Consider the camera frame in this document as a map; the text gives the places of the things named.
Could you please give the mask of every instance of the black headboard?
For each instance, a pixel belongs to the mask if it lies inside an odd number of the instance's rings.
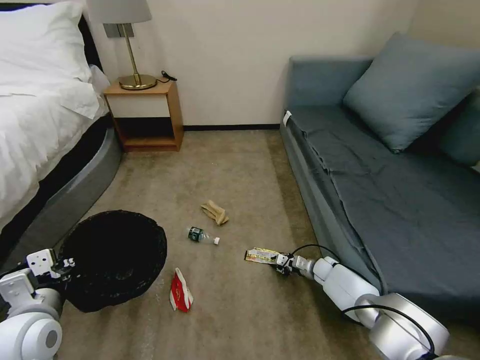
[[[9,2],[9,3],[0,3],[0,12],[7,12],[13,11],[23,8],[28,8],[33,5],[40,5],[41,3],[16,3],[16,2]],[[94,38],[90,33],[89,26],[87,21],[82,16],[80,22],[78,23],[78,28],[83,35],[83,41],[85,42],[85,57],[86,61],[91,65],[97,65],[101,70],[102,64],[100,63],[99,53],[97,52],[97,48],[95,47]]]

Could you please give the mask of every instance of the blue cushion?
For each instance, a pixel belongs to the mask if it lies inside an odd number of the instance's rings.
[[[453,109],[480,84],[480,51],[394,34],[343,102],[394,152]]]
[[[480,90],[459,105],[454,121],[439,138],[438,147],[460,164],[474,166],[480,161]]]

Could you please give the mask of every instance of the table lamp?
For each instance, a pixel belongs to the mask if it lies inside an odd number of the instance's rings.
[[[130,54],[133,75],[120,77],[120,86],[126,90],[144,90],[157,85],[156,77],[139,74],[125,28],[125,24],[143,23],[152,19],[147,0],[87,0],[87,5],[92,21],[121,25]]]

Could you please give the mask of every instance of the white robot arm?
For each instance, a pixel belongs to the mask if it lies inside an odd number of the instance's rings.
[[[0,296],[10,304],[0,322],[0,359],[51,360],[62,343],[63,299],[52,288],[37,288],[36,277],[68,281],[73,259],[58,263],[51,249],[27,256],[28,267],[0,278]]]
[[[297,272],[322,285],[342,312],[370,329],[369,338],[385,359],[435,359],[450,336],[411,301],[397,293],[380,296],[376,287],[331,257],[312,260],[280,254],[276,269],[284,275]]]

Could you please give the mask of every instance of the brass lamp base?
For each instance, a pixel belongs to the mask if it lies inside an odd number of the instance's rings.
[[[157,85],[157,78],[151,75],[135,73],[118,79],[120,87],[125,90],[145,90]]]

